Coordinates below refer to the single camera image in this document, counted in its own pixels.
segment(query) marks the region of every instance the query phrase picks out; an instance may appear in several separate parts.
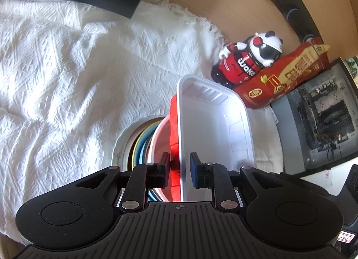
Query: white cloth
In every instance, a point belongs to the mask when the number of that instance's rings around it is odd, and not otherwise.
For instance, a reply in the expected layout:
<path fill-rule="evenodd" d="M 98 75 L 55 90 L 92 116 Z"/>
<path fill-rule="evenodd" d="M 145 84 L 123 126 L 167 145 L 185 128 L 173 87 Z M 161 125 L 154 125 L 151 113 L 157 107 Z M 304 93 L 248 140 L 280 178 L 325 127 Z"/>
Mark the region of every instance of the white cloth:
<path fill-rule="evenodd" d="M 256 167 L 268 173 L 283 171 L 283 152 L 270 106 L 247 109 L 255 148 Z"/>
<path fill-rule="evenodd" d="M 0 0 L 0 232 L 20 241 L 24 202 L 108 166 L 119 134 L 167 114 L 179 78 L 209 77 L 222 46 L 209 21 L 167 1 L 142 1 L 127 19 L 69 0 Z M 254 112 L 258 166 L 275 171 L 275 123 Z"/>

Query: panda toy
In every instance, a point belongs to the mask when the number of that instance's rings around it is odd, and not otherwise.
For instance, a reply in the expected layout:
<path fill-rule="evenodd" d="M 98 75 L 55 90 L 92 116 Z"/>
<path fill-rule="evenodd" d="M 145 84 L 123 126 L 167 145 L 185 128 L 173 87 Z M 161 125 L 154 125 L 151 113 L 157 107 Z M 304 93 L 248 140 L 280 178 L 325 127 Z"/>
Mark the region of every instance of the panda toy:
<path fill-rule="evenodd" d="M 211 77 L 233 89 L 270 67 L 280 58 L 283 40 L 273 31 L 255 33 L 244 42 L 231 43 L 219 53 L 221 62 L 213 66 Z"/>

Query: red snack bag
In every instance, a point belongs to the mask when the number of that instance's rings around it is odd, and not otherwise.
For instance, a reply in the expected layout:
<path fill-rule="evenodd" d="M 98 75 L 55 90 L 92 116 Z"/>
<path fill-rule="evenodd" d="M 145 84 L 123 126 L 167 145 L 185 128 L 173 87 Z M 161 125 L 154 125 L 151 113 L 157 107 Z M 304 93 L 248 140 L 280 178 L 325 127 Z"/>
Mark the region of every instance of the red snack bag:
<path fill-rule="evenodd" d="M 326 53 L 329 48 L 322 38 L 313 38 L 233 90 L 248 108 L 266 106 L 320 71 L 329 69 Z"/>

